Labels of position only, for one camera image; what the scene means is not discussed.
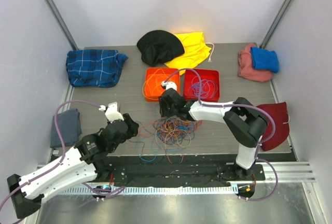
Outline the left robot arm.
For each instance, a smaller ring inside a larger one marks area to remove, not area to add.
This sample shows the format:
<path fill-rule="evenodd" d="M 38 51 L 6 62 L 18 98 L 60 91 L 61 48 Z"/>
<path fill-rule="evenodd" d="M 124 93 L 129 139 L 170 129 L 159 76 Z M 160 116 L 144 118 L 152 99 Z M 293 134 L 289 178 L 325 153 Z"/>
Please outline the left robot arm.
<path fill-rule="evenodd" d="M 138 129 L 139 124 L 129 114 L 123 114 L 97 133 L 84 136 L 63 156 L 39 170 L 9 176 L 7 185 L 16 217 L 23 219 L 35 213 L 52 197 L 77 184 L 107 181 L 111 171 L 107 155 L 137 136 Z"/>

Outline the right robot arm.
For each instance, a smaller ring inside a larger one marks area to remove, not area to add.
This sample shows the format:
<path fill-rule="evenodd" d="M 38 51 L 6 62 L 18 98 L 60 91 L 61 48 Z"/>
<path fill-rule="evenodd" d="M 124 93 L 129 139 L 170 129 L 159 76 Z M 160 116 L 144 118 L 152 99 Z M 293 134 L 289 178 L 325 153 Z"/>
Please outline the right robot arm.
<path fill-rule="evenodd" d="M 159 108 L 162 117 L 225 124 L 239 143 L 235 176 L 245 180 L 252 175 L 257 147 L 268 127 L 268 119 L 247 99 L 239 97 L 229 103 L 187 101 L 176 90 L 167 89 L 159 97 Z"/>

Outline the orange plastic box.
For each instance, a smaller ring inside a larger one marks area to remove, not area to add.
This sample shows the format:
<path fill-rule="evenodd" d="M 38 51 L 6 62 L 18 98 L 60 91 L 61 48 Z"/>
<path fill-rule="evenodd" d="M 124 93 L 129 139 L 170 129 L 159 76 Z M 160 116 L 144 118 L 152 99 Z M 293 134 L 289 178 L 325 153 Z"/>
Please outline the orange plastic box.
<path fill-rule="evenodd" d="M 158 101 L 158 97 L 164 92 L 161 83 L 174 72 L 176 69 L 168 67 L 150 67 L 146 70 L 142 94 L 147 102 Z"/>

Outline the red plastic box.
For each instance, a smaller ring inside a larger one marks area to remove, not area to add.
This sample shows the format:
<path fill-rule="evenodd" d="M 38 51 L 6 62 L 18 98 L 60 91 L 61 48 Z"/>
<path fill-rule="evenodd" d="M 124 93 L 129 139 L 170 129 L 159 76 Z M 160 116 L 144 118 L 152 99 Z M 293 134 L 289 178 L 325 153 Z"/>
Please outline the red plastic box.
<path fill-rule="evenodd" d="M 211 69 L 195 69 L 197 74 L 186 70 L 183 96 L 186 100 L 196 100 L 200 96 L 206 102 L 218 102 L 220 98 L 219 72 Z"/>

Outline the black cloth hat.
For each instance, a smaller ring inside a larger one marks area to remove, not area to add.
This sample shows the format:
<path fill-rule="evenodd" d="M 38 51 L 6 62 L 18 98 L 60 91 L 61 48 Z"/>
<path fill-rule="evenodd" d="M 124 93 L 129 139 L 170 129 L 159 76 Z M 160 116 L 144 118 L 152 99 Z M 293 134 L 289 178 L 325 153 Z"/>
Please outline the black cloth hat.
<path fill-rule="evenodd" d="M 141 53 L 141 60 L 151 67 L 172 61 L 185 53 L 180 39 L 164 30 L 146 33 L 138 40 L 136 46 Z"/>

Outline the yellow cloth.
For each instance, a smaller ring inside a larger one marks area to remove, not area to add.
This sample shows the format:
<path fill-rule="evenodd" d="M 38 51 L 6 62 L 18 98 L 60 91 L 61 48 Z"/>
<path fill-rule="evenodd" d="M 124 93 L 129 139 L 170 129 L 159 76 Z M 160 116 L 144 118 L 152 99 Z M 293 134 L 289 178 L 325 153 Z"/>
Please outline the yellow cloth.
<path fill-rule="evenodd" d="M 209 47 L 205 43 L 202 32 L 175 34 L 184 47 L 184 54 L 165 63 L 168 68 L 195 68 L 206 59 L 211 60 L 214 44 Z"/>

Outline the grey cloth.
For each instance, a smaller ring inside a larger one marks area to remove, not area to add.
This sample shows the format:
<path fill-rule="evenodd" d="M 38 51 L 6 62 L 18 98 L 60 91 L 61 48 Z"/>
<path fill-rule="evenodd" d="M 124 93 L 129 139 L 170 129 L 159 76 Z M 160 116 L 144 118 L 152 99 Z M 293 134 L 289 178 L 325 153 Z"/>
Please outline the grey cloth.
<path fill-rule="evenodd" d="M 80 113 L 73 108 L 57 115 L 58 128 L 61 132 L 65 147 L 73 146 L 78 141 L 81 131 Z M 61 148 L 62 144 L 56 130 L 54 118 L 51 127 L 50 148 Z"/>

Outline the blue plaid cloth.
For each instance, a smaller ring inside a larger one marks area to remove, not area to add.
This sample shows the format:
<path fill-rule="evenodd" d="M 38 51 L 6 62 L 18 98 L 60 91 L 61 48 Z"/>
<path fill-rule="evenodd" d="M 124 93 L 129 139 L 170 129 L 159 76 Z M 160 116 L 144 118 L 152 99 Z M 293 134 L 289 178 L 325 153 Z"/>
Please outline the blue plaid cloth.
<path fill-rule="evenodd" d="M 117 50 L 70 51 L 65 63 L 69 83 L 72 87 L 114 87 L 127 60 L 128 56 Z"/>

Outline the pink cloth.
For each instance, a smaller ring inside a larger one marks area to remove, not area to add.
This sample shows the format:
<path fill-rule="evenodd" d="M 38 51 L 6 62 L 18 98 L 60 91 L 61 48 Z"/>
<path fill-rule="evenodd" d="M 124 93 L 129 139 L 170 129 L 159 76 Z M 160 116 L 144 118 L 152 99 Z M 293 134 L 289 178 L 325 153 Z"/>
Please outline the pink cloth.
<path fill-rule="evenodd" d="M 271 71 L 254 69 L 251 55 L 252 47 L 256 47 L 256 44 L 250 43 L 238 53 L 238 76 L 256 82 L 266 82 L 271 80 L 273 78 Z"/>

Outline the dark red cloth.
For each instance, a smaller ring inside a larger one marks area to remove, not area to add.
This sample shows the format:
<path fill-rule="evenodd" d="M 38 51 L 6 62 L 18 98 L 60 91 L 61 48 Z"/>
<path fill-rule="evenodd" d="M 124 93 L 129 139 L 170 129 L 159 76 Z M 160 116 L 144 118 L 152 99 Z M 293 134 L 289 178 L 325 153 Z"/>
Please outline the dark red cloth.
<path fill-rule="evenodd" d="M 261 148 L 263 151 L 270 151 L 281 145 L 289 135 L 289 115 L 287 103 L 262 104 L 258 108 L 266 111 L 274 120 L 275 133 L 266 142 L 263 142 Z"/>

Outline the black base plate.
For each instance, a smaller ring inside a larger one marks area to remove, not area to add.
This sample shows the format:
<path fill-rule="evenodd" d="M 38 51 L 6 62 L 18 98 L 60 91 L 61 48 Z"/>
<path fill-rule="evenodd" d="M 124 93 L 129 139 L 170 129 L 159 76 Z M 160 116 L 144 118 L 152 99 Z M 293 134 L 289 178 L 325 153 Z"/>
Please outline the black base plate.
<path fill-rule="evenodd" d="M 267 164 L 257 161 L 245 172 L 235 164 L 234 155 L 159 155 L 141 159 L 138 156 L 108 156 L 100 164 L 101 174 L 86 183 L 106 183 L 126 187 L 224 187 L 231 183 L 262 183 L 264 181 L 288 180 L 294 171 L 293 162 L 275 159 Z"/>

